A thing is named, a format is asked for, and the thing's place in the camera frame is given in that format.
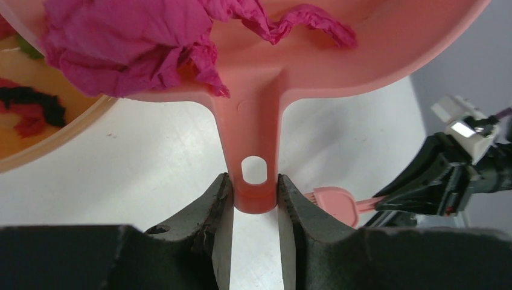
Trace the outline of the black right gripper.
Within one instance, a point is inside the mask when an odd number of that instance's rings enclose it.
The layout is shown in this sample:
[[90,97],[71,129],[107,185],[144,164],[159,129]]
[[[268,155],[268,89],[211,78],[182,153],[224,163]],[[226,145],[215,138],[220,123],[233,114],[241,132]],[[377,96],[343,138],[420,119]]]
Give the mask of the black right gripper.
[[363,227],[416,227],[415,214],[457,214],[473,194],[506,190],[511,190],[511,143],[492,144],[473,164],[453,137],[437,133],[375,194],[381,199],[375,204],[378,212]]

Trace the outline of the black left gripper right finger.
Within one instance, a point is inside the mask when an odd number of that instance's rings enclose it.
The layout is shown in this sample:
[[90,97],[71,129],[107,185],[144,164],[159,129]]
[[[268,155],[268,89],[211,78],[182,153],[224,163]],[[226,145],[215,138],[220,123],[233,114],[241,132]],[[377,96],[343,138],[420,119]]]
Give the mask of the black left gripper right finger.
[[277,181],[278,229],[285,289],[400,289],[371,260],[365,235],[312,204],[287,175]]

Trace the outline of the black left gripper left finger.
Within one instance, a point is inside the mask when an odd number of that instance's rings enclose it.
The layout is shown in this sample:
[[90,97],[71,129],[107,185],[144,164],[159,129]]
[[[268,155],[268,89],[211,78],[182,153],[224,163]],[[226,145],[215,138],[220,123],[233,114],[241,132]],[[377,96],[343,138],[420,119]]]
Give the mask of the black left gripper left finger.
[[100,289],[229,289],[233,188],[221,173],[195,201],[145,232],[120,228]]

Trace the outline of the pink hand brush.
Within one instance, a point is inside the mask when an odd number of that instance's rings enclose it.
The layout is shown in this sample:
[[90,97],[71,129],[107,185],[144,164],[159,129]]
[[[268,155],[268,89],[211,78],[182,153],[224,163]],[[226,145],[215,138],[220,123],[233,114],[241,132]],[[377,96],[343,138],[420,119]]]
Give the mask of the pink hand brush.
[[315,188],[304,194],[304,197],[352,228],[358,225],[361,214],[374,211],[376,204],[384,198],[381,196],[357,201],[350,192],[340,187]]

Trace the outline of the pink plastic dustpan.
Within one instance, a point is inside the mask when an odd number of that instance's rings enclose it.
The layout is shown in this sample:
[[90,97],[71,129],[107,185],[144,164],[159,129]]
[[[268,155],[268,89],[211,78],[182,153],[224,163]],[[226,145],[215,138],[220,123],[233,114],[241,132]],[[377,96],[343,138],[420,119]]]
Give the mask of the pink plastic dustpan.
[[[1,15],[46,56],[40,42],[47,31],[44,2],[2,1]],[[439,55],[487,6],[487,1],[260,2],[274,21],[296,5],[315,5],[349,26],[357,44],[340,46],[305,25],[271,44],[239,20],[214,21],[210,38],[228,97],[198,82],[192,64],[179,68],[181,82],[174,88],[123,97],[208,108],[219,131],[234,204],[249,214],[266,213],[277,204],[281,116],[288,105],[364,94],[394,83]]]

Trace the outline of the black paper scrap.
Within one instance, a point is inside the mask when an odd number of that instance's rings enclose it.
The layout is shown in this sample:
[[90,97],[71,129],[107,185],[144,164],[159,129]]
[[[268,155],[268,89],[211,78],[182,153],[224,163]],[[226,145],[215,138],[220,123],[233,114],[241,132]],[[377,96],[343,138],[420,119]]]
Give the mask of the black paper scrap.
[[42,119],[55,127],[67,125],[66,109],[59,97],[28,86],[1,87],[1,109],[21,117]]

